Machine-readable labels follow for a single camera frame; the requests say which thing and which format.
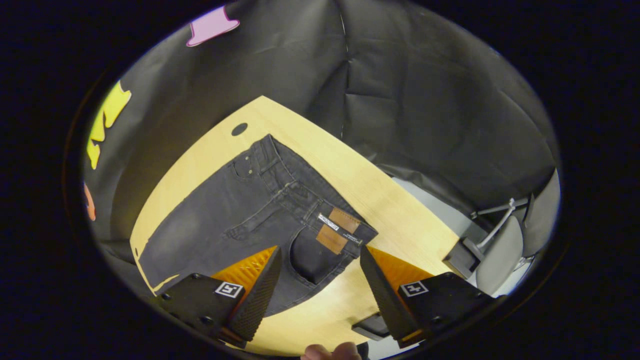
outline human hand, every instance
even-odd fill
[[[319,344],[309,345],[300,360],[362,360],[354,343],[341,343],[333,353]]]

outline jeans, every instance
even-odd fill
[[[346,219],[342,227],[349,234],[327,221],[330,214]],[[162,293],[189,274],[213,275],[278,245],[284,262],[269,316],[322,290],[377,234],[303,158],[267,135],[176,206],[149,238],[139,263],[151,287],[180,274]],[[337,239],[338,248],[324,245],[327,238]]]

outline wooden table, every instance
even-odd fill
[[[243,122],[247,129],[232,136],[233,128]],[[268,133],[307,160],[378,230],[370,246],[434,275],[449,271],[442,259],[458,241],[453,231],[356,151],[266,97],[220,122],[167,171],[138,215],[131,234],[134,256],[136,249],[142,254],[162,219],[191,191]],[[138,268],[147,281],[139,263]],[[312,343],[329,349],[345,341],[363,343],[368,339],[353,332],[351,325],[376,312],[378,306],[356,259],[316,296],[263,319],[245,350],[299,356]]]

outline pink shape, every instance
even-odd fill
[[[238,25],[238,20],[229,20],[224,6],[217,8],[191,22],[191,38],[187,41],[187,46],[202,44],[210,38],[237,28]]]

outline brown leather patch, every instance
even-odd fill
[[[353,234],[353,232],[358,229],[358,225],[360,225],[358,219],[337,208],[333,208],[329,215],[329,220],[340,225],[341,228],[349,231],[351,234]]]
[[[327,225],[322,225],[322,228],[320,228],[316,236],[316,240],[320,241],[322,245],[336,255],[340,254],[342,248],[347,244],[347,239],[338,235],[338,233]]]

